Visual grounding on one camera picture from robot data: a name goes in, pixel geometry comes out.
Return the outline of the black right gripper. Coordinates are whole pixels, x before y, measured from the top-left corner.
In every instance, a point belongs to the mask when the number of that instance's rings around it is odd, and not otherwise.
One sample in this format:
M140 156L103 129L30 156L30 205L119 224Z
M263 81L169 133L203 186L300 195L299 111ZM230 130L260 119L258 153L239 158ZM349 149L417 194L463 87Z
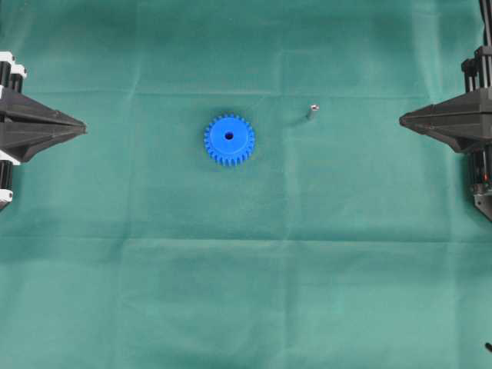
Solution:
M491 47L479 47L473 58L463 61L465 91L463 95L408 112L399 118L402 127L426 135L449 146L454 152L467 154L470 191L474 207L491 219ZM474 120L464 133L450 133L431 125L450 124L452 120Z

